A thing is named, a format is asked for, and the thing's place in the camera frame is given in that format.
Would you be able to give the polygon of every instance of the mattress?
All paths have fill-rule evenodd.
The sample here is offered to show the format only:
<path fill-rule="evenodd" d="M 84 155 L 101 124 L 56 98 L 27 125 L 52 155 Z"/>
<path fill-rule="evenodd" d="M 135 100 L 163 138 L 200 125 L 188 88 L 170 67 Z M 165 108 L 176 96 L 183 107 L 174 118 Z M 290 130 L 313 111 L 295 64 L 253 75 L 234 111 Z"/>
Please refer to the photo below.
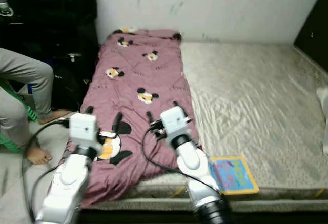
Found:
<path fill-rule="evenodd" d="M 328 211 L 328 157 L 316 89 L 328 76 L 292 46 L 181 44 L 200 142 L 210 156 L 242 155 L 259 185 L 229 197 L 234 211 Z M 140 182 L 91 209 L 192 210 L 186 179 Z"/>

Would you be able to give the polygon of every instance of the bare foot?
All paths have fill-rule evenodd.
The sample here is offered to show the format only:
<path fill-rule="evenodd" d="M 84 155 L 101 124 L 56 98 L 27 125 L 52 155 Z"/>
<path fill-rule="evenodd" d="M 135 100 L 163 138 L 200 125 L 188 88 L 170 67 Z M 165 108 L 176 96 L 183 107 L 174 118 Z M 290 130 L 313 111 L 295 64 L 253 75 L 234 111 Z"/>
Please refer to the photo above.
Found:
<path fill-rule="evenodd" d="M 34 147 L 27 152 L 27 160 L 33 164 L 46 164 L 51 159 L 51 155 L 39 147 Z"/>
<path fill-rule="evenodd" d="M 69 113 L 72 113 L 70 110 L 56 110 L 53 112 L 52 116 L 45 119 L 38 119 L 39 124 L 45 124 L 57 118 L 63 117 Z"/>

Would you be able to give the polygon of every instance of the book cover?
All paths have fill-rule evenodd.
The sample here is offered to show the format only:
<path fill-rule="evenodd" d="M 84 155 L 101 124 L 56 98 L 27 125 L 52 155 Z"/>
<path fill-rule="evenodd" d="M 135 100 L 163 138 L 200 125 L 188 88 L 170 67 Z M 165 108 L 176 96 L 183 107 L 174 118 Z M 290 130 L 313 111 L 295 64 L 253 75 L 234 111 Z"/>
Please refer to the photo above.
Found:
<path fill-rule="evenodd" d="M 255 179 L 242 156 L 211 157 L 210 171 L 225 195 L 259 192 Z"/>

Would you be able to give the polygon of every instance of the gray pants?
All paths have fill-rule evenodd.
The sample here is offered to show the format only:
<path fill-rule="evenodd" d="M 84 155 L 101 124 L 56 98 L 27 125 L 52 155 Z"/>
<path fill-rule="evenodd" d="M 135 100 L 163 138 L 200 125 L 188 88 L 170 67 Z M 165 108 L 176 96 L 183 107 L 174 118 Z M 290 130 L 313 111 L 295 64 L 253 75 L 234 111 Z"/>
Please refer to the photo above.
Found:
<path fill-rule="evenodd" d="M 43 62 L 0 48 L 0 78 L 31 84 L 38 118 L 52 115 L 52 68 Z M 24 105 L 0 87 L 0 130 L 19 147 L 30 138 Z"/>

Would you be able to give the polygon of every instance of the pink comforter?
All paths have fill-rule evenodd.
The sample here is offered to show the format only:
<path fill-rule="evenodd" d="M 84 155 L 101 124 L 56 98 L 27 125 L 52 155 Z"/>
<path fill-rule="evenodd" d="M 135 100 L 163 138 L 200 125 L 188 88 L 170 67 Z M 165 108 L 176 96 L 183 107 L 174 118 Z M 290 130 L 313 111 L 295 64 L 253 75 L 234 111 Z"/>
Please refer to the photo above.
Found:
<path fill-rule="evenodd" d="M 102 45 L 99 62 L 81 110 L 94 107 L 102 131 L 111 131 L 118 112 L 123 114 L 118 140 L 108 141 L 93 163 L 83 207 L 115 200 L 140 180 L 162 173 L 146 161 L 141 139 L 149 127 L 147 111 L 154 119 L 177 101 L 193 118 L 189 85 L 184 78 L 180 34 L 171 30 L 116 31 Z M 192 137 L 198 139 L 194 122 Z M 153 160 L 176 168 L 176 156 L 163 141 L 146 138 L 146 152 Z M 72 150 L 69 142 L 68 151 Z"/>

